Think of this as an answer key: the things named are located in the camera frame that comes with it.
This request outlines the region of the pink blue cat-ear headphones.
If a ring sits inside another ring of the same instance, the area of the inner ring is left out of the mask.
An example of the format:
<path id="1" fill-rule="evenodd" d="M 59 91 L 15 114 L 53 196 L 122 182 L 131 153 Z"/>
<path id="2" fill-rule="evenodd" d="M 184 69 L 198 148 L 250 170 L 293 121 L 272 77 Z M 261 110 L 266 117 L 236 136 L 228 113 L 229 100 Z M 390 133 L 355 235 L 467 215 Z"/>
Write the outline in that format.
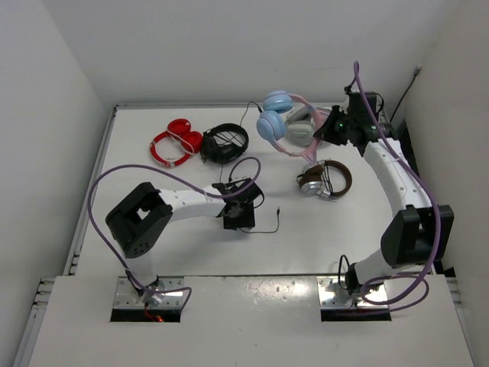
<path id="1" fill-rule="evenodd" d="M 331 114 L 330 110 L 329 112 L 320 111 L 300 95 L 288 93 L 284 90 L 276 90 L 265 97 L 263 111 L 257 120 L 256 129 L 258 134 L 280 153 L 295 158 L 302 157 L 309 163 L 315 164 L 317 162 L 317 150 L 320 144 L 319 138 L 313 138 L 311 144 L 306 149 L 299 152 L 288 151 L 279 143 L 279 140 L 283 138 L 287 132 L 285 123 L 280 115 L 289 112 L 293 108 L 295 102 L 305 106 L 306 111 L 312 116 L 313 134 L 324 125 L 326 119 Z"/>

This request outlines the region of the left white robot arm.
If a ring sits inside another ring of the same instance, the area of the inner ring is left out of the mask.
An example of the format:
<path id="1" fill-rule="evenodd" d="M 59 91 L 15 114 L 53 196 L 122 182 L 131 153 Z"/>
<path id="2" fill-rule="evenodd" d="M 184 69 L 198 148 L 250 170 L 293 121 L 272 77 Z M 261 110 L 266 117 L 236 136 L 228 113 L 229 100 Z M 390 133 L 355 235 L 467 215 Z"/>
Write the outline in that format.
<path id="1" fill-rule="evenodd" d="M 121 248 L 131 283 L 139 292 L 157 282 L 147 254 L 165 227 L 198 217 L 222 218 L 225 229 L 254 226 L 254 201 L 263 191 L 251 178 L 213 183 L 198 190 L 158 190 L 138 184 L 105 218 Z"/>

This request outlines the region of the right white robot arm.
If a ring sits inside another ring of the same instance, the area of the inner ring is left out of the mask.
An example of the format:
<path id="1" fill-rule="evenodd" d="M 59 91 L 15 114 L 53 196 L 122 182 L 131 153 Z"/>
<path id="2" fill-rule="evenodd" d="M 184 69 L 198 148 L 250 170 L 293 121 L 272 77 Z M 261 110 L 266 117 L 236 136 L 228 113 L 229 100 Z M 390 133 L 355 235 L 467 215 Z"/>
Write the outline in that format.
<path id="1" fill-rule="evenodd" d="M 347 107 L 333 106 L 315 136 L 334 145 L 353 144 L 375 172 L 393 214 L 379 250 L 349 265 L 346 289 L 365 292 L 370 285 L 420 266 L 422 271 L 407 289 L 412 291 L 443 257 L 455 214 L 449 205 L 436 202 L 411 168 L 391 124 L 378 121 L 373 94 L 351 89 L 346 94 Z"/>

